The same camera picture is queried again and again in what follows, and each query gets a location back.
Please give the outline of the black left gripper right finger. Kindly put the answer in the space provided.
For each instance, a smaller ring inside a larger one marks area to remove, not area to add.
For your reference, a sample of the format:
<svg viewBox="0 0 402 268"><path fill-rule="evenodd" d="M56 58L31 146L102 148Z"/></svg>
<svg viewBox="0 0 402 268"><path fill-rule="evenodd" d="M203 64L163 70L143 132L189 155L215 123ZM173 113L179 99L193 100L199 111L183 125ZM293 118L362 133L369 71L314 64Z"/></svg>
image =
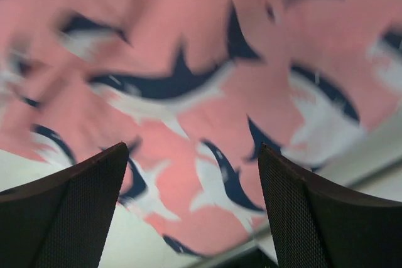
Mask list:
<svg viewBox="0 0 402 268"><path fill-rule="evenodd" d="M331 182L263 144L258 156L279 267L401 267L401 203Z"/></svg>

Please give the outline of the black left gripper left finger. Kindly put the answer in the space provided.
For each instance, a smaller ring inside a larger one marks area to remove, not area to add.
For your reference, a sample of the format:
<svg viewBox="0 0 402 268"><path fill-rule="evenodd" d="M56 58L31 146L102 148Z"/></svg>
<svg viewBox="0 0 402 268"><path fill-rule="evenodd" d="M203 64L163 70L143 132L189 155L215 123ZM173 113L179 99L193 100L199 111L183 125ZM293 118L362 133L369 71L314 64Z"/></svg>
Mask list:
<svg viewBox="0 0 402 268"><path fill-rule="evenodd" d="M1 267L98 267L128 161L120 142L1 192Z"/></svg>

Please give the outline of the pink shark print shorts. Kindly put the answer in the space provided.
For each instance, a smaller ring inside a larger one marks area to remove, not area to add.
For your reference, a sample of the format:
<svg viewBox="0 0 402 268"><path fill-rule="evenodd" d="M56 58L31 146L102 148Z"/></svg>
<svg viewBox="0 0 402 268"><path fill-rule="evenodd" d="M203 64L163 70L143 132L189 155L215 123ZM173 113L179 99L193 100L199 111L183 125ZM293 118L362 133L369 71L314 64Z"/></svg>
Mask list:
<svg viewBox="0 0 402 268"><path fill-rule="evenodd" d="M263 144L317 171L401 107L401 0L1 0L1 149L118 142L119 202L178 253L266 221Z"/></svg>

